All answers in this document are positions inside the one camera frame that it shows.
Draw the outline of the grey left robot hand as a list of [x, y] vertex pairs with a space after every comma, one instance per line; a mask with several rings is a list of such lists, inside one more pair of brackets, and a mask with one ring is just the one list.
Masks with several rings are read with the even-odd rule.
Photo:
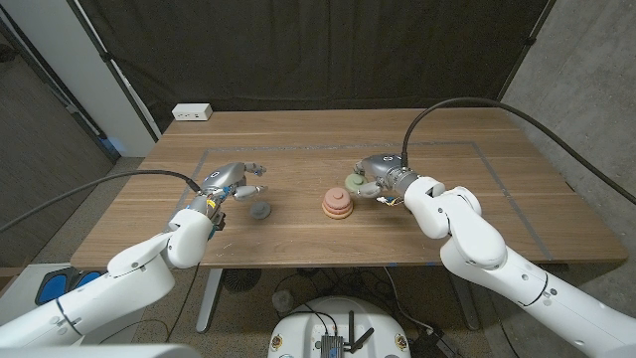
[[246, 201], [267, 190], [266, 186], [246, 183], [246, 174], [262, 176], [266, 169], [253, 162], [233, 162], [224, 165], [210, 175], [200, 185], [200, 192], [194, 197], [188, 209], [214, 217], [222, 204], [229, 198]]

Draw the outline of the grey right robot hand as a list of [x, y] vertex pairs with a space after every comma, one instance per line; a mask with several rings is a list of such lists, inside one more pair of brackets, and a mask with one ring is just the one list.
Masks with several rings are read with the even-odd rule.
[[355, 194], [362, 198], [378, 198], [384, 191], [404, 197], [407, 188], [418, 175], [402, 165], [398, 154], [376, 154], [362, 159], [354, 166], [354, 173], [369, 179]]

